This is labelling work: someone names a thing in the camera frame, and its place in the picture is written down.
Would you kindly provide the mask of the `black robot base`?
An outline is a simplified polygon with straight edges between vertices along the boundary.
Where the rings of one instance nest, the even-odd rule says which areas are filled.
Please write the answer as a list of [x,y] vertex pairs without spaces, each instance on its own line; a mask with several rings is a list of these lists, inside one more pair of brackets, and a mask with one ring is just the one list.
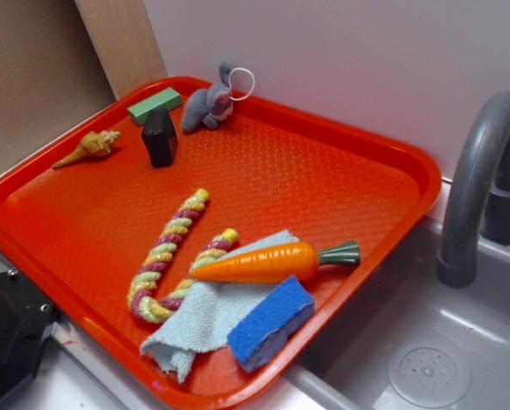
[[0,272],[0,407],[36,379],[55,320],[53,302],[27,276]]

